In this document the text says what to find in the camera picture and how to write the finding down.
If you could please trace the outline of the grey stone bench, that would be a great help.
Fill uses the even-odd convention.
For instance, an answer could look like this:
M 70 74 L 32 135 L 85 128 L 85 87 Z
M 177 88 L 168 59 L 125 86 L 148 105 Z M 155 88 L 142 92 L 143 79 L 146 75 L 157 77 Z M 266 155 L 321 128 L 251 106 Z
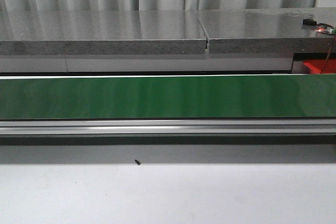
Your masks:
M 1 12 L 1 74 L 302 73 L 334 8 Z

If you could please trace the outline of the green conveyor belt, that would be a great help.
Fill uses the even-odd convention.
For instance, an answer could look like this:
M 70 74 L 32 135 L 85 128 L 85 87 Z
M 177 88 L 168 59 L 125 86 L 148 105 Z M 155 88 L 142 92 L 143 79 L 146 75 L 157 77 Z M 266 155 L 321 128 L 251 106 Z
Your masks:
M 1 80 L 2 120 L 291 117 L 335 117 L 335 75 Z

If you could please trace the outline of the red tray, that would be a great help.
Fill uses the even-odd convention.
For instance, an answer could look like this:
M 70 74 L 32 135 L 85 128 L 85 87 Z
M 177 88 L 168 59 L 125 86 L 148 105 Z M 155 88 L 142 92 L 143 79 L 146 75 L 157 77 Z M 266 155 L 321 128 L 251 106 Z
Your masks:
M 335 73 L 336 70 L 336 60 L 328 60 L 325 67 L 324 60 L 305 60 L 303 64 L 309 69 L 310 74 L 330 74 Z

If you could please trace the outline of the small green circuit board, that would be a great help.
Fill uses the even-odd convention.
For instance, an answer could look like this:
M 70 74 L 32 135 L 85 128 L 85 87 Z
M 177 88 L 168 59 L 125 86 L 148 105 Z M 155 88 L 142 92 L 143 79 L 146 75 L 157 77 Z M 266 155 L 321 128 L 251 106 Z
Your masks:
M 303 19 L 302 24 L 306 26 L 314 27 L 314 30 L 318 33 L 327 35 L 335 35 L 335 27 L 326 23 L 318 23 L 313 19 Z

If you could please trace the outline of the aluminium conveyor frame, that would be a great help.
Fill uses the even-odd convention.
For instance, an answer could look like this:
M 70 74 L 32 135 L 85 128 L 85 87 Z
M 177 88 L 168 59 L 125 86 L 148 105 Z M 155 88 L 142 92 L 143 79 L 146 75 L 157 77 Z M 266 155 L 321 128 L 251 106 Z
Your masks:
M 123 76 L 2 76 L 3 79 Z M 335 134 L 333 118 L 169 118 L 2 120 L 1 135 L 252 135 Z

